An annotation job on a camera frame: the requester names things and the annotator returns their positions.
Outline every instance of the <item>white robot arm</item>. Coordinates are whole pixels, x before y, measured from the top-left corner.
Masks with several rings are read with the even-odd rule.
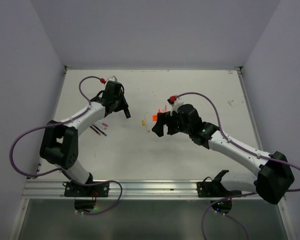
[[[269,161],[264,156],[286,162],[283,154],[270,154],[241,143],[218,126],[202,121],[197,110],[190,104],[183,104],[179,97],[172,96],[168,101],[172,110],[158,113],[153,132],[161,137],[164,135],[163,126],[167,125],[168,135],[179,132],[188,134],[195,144],[226,155],[251,172],[244,174],[223,170],[211,182],[203,181],[197,185],[198,192],[201,191],[199,197],[226,197],[233,192],[237,194],[238,191],[245,191],[256,192],[272,204],[279,202],[293,183],[294,177],[288,165]]]
[[[65,176],[80,184],[92,183],[93,176],[78,161],[78,137],[96,121],[112,112],[124,111],[126,118],[131,117],[124,88],[117,81],[107,81],[105,90],[99,92],[90,102],[89,110],[84,115],[82,114],[86,107],[61,121],[69,123],[46,128],[40,149],[42,158],[61,168]]]

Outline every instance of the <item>black bracket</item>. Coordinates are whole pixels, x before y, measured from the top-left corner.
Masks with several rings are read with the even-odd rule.
[[[270,157],[286,162],[285,155],[276,151]],[[254,181],[255,190],[268,203],[278,204],[280,199],[294,182],[290,166],[278,162],[268,161],[260,166],[258,178]]]
[[[105,107],[104,117],[112,112],[117,113],[121,110],[123,110],[127,119],[131,117],[129,105],[124,97],[124,87],[120,82],[107,81],[105,89],[100,91],[94,98],[91,99],[91,101],[100,103]]]
[[[198,192],[199,198],[224,198],[232,195],[241,194],[241,191],[234,190],[228,191],[221,184],[222,177],[229,172],[229,170],[222,170],[218,173],[218,175],[210,182],[210,181],[199,181],[196,183],[196,190]]]
[[[80,186],[73,182],[64,182],[63,186],[65,187],[64,196],[65,197],[98,197],[98,198],[107,198],[109,194],[110,183],[108,182],[98,182],[101,183],[96,186]]]
[[[58,122],[52,120],[48,125],[56,123]],[[78,138],[78,130],[73,126],[47,127],[40,149],[41,158],[65,170],[71,168],[79,155]]]

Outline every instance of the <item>marker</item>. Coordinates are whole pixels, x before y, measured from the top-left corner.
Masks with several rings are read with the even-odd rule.
[[[149,133],[150,132],[150,126],[149,126],[149,121],[148,121],[148,118],[147,118],[146,114],[144,115],[144,117],[145,117],[146,129],[147,129],[147,131]]]
[[[100,125],[103,125],[103,126],[105,126],[105,127],[108,127],[108,125],[105,123],[105,122],[97,122],[98,124],[100,124]]]
[[[99,122],[95,122],[94,123],[96,126],[98,126],[99,128],[101,128],[101,129],[104,129],[104,130],[106,130],[106,129],[108,129],[106,126],[103,126],[101,123],[99,123]]]
[[[95,127],[96,130],[99,131],[101,134],[103,134],[104,136],[107,136],[106,133],[101,131],[97,126],[95,126],[94,124],[92,126]]]
[[[96,132],[98,135],[101,135],[98,131],[96,131],[92,126],[90,126],[90,129],[92,129],[94,132]]]

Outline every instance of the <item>black mounting clamp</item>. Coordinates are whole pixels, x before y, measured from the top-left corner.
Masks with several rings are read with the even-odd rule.
[[[224,198],[229,197],[232,195],[238,195],[241,194],[241,191],[234,190],[234,191],[228,191],[224,188],[224,186],[221,184],[222,177],[229,172],[229,170],[222,170],[218,173],[218,175],[212,180],[212,181],[199,181],[196,183],[196,190],[198,192],[199,198]]]
[[[81,186],[70,182],[64,182],[65,187],[64,196],[72,198],[107,198],[109,195],[110,184],[108,182],[93,182],[100,183],[95,186]]]

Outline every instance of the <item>gray wall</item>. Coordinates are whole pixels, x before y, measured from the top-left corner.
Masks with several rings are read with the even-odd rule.
[[[243,68],[263,147],[300,166],[300,0],[282,0]],[[300,173],[294,171],[300,187]],[[300,240],[300,192],[287,194]]]
[[[243,66],[279,0],[31,0],[62,62],[83,69]]]
[[[6,240],[26,178],[13,171],[9,148],[25,130],[52,117],[62,64],[28,0],[0,0],[0,240]],[[17,165],[34,172],[39,134],[17,146]]]

